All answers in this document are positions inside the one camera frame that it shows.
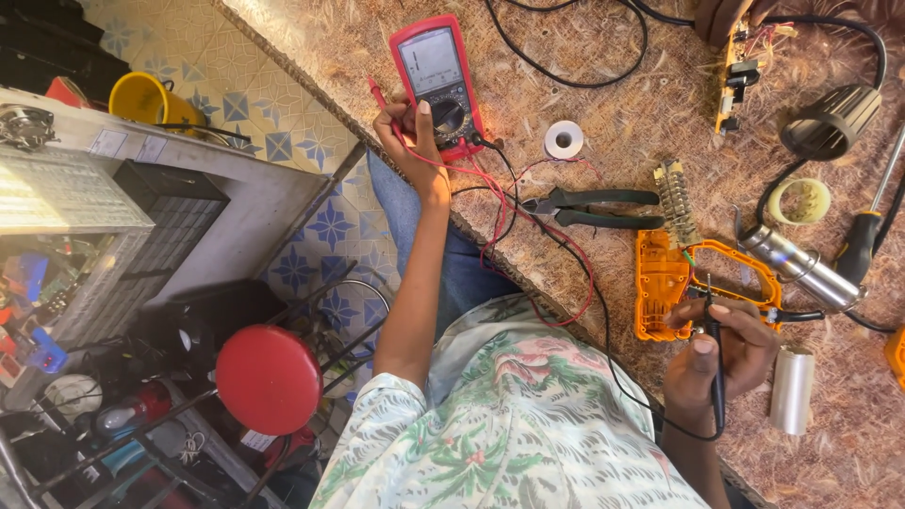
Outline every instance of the screwdriver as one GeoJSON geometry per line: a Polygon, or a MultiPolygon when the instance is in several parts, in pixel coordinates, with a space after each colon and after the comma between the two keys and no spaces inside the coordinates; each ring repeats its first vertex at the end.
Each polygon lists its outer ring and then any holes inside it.
{"type": "Polygon", "coordinates": [[[726,426],[726,381],[723,379],[723,341],[719,337],[719,321],[710,316],[713,305],[713,291],[710,289],[710,273],[707,274],[707,297],[704,299],[704,331],[717,341],[717,374],[710,383],[710,400],[713,402],[713,420],[717,426],[717,434],[722,434],[726,426]]]}
{"type": "Polygon", "coordinates": [[[892,170],[899,159],[903,141],[905,141],[905,124],[902,125],[899,139],[896,140],[896,144],[892,148],[890,162],[887,163],[886,171],[883,172],[883,177],[880,180],[880,186],[877,188],[877,194],[873,197],[871,208],[854,217],[852,227],[849,228],[848,233],[845,235],[843,248],[836,256],[833,270],[849,283],[861,284],[864,276],[867,275],[867,271],[871,268],[873,240],[877,236],[877,229],[882,221],[882,216],[877,212],[877,207],[880,205],[883,189],[886,188],[886,184],[890,181],[892,170]]]}

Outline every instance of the red multimeter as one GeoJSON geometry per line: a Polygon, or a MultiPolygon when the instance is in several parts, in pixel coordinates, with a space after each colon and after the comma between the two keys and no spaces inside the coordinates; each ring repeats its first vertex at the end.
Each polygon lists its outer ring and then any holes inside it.
{"type": "Polygon", "coordinates": [[[431,104],[433,141],[443,161],[483,149],[472,142],[483,127],[456,17],[443,14],[410,24],[390,35],[389,42],[409,101],[431,104]]]}

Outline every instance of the brown patterned tabletop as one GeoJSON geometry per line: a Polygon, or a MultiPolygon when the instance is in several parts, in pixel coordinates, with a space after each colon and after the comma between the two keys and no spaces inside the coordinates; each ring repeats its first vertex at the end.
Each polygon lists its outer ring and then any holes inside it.
{"type": "MultiPolygon", "coordinates": [[[[637,72],[616,85],[588,90],[565,87],[527,66],[504,45],[483,3],[476,0],[214,3],[374,148],[378,146],[370,121],[377,106],[368,93],[366,76],[374,76],[387,96],[403,92],[387,37],[415,21],[452,12],[462,27],[487,138],[503,140],[516,170],[542,158],[541,138],[550,124],[572,120],[586,135],[582,157],[603,175],[600,183],[580,164],[544,163],[532,169],[521,185],[523,197],[545,196],[554,186],[653,190],[653,168],[662,158],[678,157],[685,167],[700,230],[724,242],[732,239],[730,205],[741,206],[746,226],[753,224],[754,205],[764,186],[795,160],[779,143],[781,119],[835,86],[871,82],[875,62],[864,37],[800,26],[798,37],[777,38],[772,54],[760,54],[767,67],[760,83],[748,89],[741,108],[743,128],[722,138],[712,128],[715,69],[721,57],[691,30],[651,18],[645,20],[650,46],[637,72]]],[[[617,2],[588,0],[552,14],[528,13],[499,0],[494,4],[519,47],[572,81],[600,81],[621,73],[636,58],[642,41],[636,19],[617,2]]],[[[651,5],[683,17],[692,12],[678,0],[651,5]]],[[[795,0],[780,12],[838,14],[845,6],[795,0]]],[[[843,15],[857,16],[848,11],[843,15]]],[[[879,118],[844,157],[808,163],[797,174],[819,178],[830,188],[829,213],[812,226],[778,228],[802,247],[813,247],[828,258],[840,246],[853,214],[870,203],[895,133],[905,120],[901,25],[881,33],[889,46],[889,70],[879,118]]],[[[477,160],[500,182],[506,181],[508,172],[495,154],[485,150],[477,160]]],[[[893,173],[881,210],[889,206],[903,168],[899,165],[893,173]]],[[[475,178],[462,174],[452,180],[454,188],[477,184],[475,178]]],[[[498,204],[489,193],[480,192],[453,200],[457,219],[477,238],[490,235],[498,204]]],[[[858,310],[875,322],[900,323],[905,309],[905,292],[900,288],[905,284],[903,220],[892,228],[865,280],[870,294],[858,310]]],[[[665,363],[682,345],[634,338],[633,233],[595,231],[589,226],[571,226],[567,231],[593,262],[596,281],[610,308],[614,353],[659,397],[665,363]]],[[[510,273],[559,315],[570,316],[586,298],[587,279],[575,260],[531,224],[519,221],[497,252],[510,273]]],[[[793,285],[786,285],[784,293],[788,310],[813,309],[814,303],[793,285]]],[[[576,333],[602,345],[603,325],[601,307],[595,303],[579,320],[576,333]]],[[[792,437],[768,425],[770,387],[765,384],[729,404],[729,423],[719,442],[725,463],[768,502],[782,507],[902,507],[905,393],[883,357],[885,337],[868,333],[843,316],[789,324],[782,336],[815,352],[807,433],[792,437]]]]}

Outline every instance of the red stool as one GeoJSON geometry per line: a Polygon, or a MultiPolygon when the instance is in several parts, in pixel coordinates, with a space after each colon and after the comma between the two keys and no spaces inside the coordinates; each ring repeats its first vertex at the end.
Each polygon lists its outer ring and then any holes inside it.
{"type": "Polygon", "coordinates": [[[233,334],[217,357],[216,381],[226,409],[264,435],[289,435],[305,426],[323,395],[311,349],[276,325],[233,334]]]}

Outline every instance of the wire cutter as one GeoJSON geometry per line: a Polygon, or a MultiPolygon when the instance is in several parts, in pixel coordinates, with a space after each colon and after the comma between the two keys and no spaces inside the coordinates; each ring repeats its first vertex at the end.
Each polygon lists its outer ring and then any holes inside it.
{"type": "Polygon", "coordinates": [[[559,187],[546,198],[531,198],[521,202],[532,216],[553,216],[560,226],[588,225],[623,230],[655,230],[666,222],[663,216],[615,216],[575,210],[574,206],[594,203],[637,203],[660,205],[660,196],[653,191],[632,189],[597,189],[592,191],[564,191],[559,187]]]}

